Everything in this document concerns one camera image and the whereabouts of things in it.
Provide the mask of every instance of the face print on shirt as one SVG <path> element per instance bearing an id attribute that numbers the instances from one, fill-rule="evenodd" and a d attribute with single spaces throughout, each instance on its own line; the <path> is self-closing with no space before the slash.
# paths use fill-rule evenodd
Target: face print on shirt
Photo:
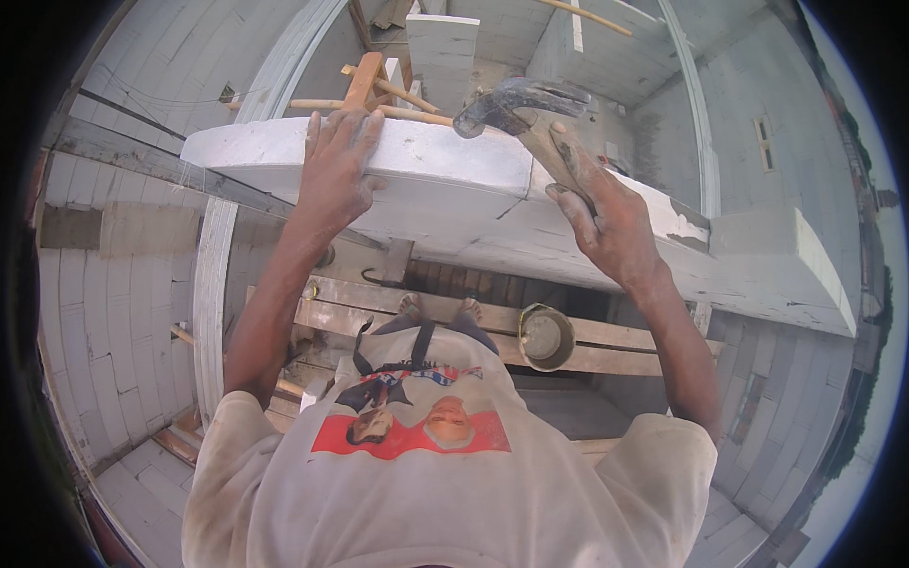
<path id="1" fill-rule="evenodd" d="M 384 460 L 404 452 L 511 452 L 485 394 L 483 370 L 436 367 L 367 375 L 335 399 L 313 452 L 366 451 Z"/>

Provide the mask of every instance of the hammer head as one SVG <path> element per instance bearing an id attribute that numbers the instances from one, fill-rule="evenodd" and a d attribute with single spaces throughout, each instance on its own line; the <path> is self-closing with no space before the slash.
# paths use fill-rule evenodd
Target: hammer head
<path id="1" fill-rule="evenodd" d="M 576 87 L 512 77 L 458 113 L 453 126 L 462 138 L 476 138 L 486 125 L 517 136 L 528 131 L 531 125 L 514 113 L 515 108 L 540 108 L 577 118 L 589 104 L 590 95 Z"/>

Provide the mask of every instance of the gray pants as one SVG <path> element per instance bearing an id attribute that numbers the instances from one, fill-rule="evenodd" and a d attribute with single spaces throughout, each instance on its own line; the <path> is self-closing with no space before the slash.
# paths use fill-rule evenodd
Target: gray pants
<path id="1" fill-rule="evenodd" d="M 414 321 L 414 318 L 409 314 L 398 314 L 392 321 L 375 330 L 373 335 L 391 334 L 418 325 L 419 323 Z M 445 328 L 450 329 L 453 332 L 458 332 L 459 334 L 467 335 L 468 337 L 473 337 L 476 341 L 488 347 L 493 353 L 499 354 L 499 349 L 495 346 L 493 340 L 489 338 L 489 335 L 486 334 L 485 331 L 480 329 L 480 326 L 476 324 L 474 317 L 467 312 L 458 314 L 454 321 L 449 325 L 446 325 Z"/>

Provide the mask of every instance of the white t-shirt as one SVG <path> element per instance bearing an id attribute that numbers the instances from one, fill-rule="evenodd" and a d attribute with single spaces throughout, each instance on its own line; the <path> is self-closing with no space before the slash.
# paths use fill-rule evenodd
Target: white t-shirt
<path id="1" fill-rule="evenodd" d="M 402 362 L 417 331 L 366 335 L 361 353 Z M 637 416 L 592 467 L 476 340 L 436 329 L 426 359 L 447 368 L 371 383 L 342 360 L 284 436 L 251 394 L 225 396 L 186 506 L 187 568 L 684 564 L 716 462 L 704 428 Z"/>

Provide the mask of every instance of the metal bucket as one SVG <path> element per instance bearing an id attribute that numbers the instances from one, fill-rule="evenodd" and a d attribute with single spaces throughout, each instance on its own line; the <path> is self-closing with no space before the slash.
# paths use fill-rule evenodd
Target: metal bucket
<path id="1" fill-rule="evenodd" d="M 517 318 L 521 356 L 537 371 L 560 368 L 574 352 L 574 326 L 561 312 L 545 304 L 530 304 Z"/>

